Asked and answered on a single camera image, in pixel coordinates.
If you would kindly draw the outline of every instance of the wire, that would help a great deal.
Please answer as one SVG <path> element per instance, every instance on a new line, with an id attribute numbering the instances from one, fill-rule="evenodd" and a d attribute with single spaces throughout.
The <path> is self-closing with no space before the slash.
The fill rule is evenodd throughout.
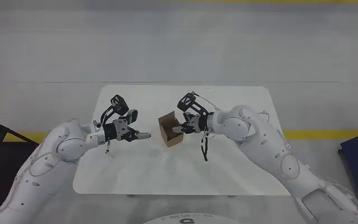
<path id="1" fill-rule="evenodd" d="M 105 116 L 103 117 L 103 121 L 101 122 L 101 126 L 96 130 L 96 132 L 99 132 L 101 130 L 101 128 L 103 127 L 103 123 L 106 120 L 107 113 L 109 112 L 109 110 L 110 110 L 109 108 L 107 110 L 105 110 L 105 112 L 104 112 Z"/>
<path id="2" fill-rule="evenodd" d="M 270 121 L 270 114 L 268 112 L 266 112 L 266 110 L 263 110 L 262 112 L 258 113 L 258 114 L 265 114 L 267 115 L 267 122 Z"/>
<path id="3" fill-rule="evenodd" d="M 221 110 L 220 108 L 218 108 L 217 106 L 215 106 L 212 102 L 210 102 L 209 100 L 207 100 L 206 98 L 199 96 L 198 94 L 194 93 L 195 96 L 198 96 L 200 98 L 202 98 L 203 100 L 205 100 L 206 102 L 210 103 L 212 106 L 214 106 L 215 110 Z"/>

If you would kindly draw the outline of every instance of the black object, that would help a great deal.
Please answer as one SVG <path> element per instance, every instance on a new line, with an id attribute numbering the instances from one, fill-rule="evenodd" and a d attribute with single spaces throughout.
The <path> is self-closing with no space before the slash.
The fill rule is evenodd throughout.
<path id="1" fill-rule="evenodd" d="M 338 150 L 338 154 L 344 157 L 344 165 L 348 176 L 353 182 L 355 193 L 358 193 L 358 137 L 341 143 L 342 149 Z"/>
<path id="2" fill-rule="evenodd" d="M 200 104 L 195 102 L 195 93 L 189 92 L 187 93 L 179 102 L 177 107 L 183 111 L 186 112 L 189 108 L 193 109 L 195 112 L 200 114 L 200 116 L 208 116 L 209 112 Z"/>
<path id="3" fill-rule="evenodd" d="M 3 142 L 7 133 L 26 142 Z M 38 145 L 37 142 L 0 125 L 0 204 L 5 201 L 9 194 L 18 170 Z"/>
<path id="4" fill-rule="evenodd" d="M 111 106 L 109 108 L 107 108 L 107 110 L 105 110 L 105 112 L 103 112 L 103 114 L 101 115 L 101 123 L 102 124 L 106 124 L 108 118 L 110 118 L 112 115 L 114 114 L 119 114 L 120 116 L 125 115 L 125 113 L 128 112 L 129 108 L 127 106 L 127 103 L 125 102 L 125 100 L 119 96 L 119 95 L 115 95 L 112 99 L 111 99 Z"/>
<path id="5" fill-rule="evenodd" d="M 202 155 L 204 157 L 205 161 L 208 161 L 207 155 L 208 155 L 208 125 L 207 125 L 207 120 L 208 120 L 208 115 L 209 114 L 213 114 L 213 113 L 209 113 L 203 106 L 201 106 L 200 104 L 198 104 L 197 102 L 195 102 L 196 97 L 198 96 L 198 94 L 196 94 L 195 92 L 189 92 L 187 93 L 179 102 L 177 107 L 183 111 L 186 112 L 189 108 L 194 110 L 195 112 L 197 112 L 200 117 L 199 117 L 199 128 L 201 131 L 206 131 L 205 133 L 205 149 L 203 147 L 204 144 L 204 136 L 201 139 L 201 152 Z M 182 127 L 182 131 L 185 134 L 190 134 L 193 133 L 195 130 L 192 126 L 189 126 L 188 123 L 190 122 L 190 119 L 193 118 L 195 115 L 194 114 L 186 114 L 183 113 L 184 118 L 185 118 L 185 123 L 181 124 Z"/>
<path id="6" fill-rule="evenodd" d="M 114 126 L 114 123 L 104 124 L 103 130 L 105 132 L 106 142 L 108 140 L 117 139 L 117 131 L 116 131 L 116 127 Z"/>

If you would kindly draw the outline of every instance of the blue object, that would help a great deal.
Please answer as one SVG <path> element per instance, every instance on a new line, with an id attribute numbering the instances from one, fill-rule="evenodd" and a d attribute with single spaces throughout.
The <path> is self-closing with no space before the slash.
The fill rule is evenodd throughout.
<path id="1" fill-rule="evenodd" d="M 343 155 L 354 182 L 354 189 L 358 193 L 358 137 L 352 138 L 346 142 L 341 143 L 342 149 L 338 150 L 340 155 Z"/>

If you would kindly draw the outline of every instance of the black cable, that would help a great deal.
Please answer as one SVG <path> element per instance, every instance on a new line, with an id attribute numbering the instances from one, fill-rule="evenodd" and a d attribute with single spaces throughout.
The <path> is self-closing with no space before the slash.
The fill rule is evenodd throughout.
<path id="1" fill-rule="evenodd" d="M 205 150 L 203 148 L 203 143 L 204 143 L 204 138 L 201 139 L 201 152 L 202 152 L 202 155 L 204 156 L 204 160 L 205 161 L 208 161 L 208 158 L 207 158 L 207 155 L 208 155 L 208 133 L 205 133 Z"/>

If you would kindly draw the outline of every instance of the gray floor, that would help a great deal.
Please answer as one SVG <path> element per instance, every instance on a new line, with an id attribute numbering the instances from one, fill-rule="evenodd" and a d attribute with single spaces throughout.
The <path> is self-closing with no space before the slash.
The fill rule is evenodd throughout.
<path id="1" fill-rule="evenodd" d="M 291 146 L 296 156 L 311 164 L 321 177 L 329 176 L 351 189 L 336 152 L 340 142 L 294 141 Z M 34 223 L 143 223 L 184 212 L 217 214 L 240 223 L 304 223 L 290 196 L 85 195 L 73 190 L 73 177 Z"/>

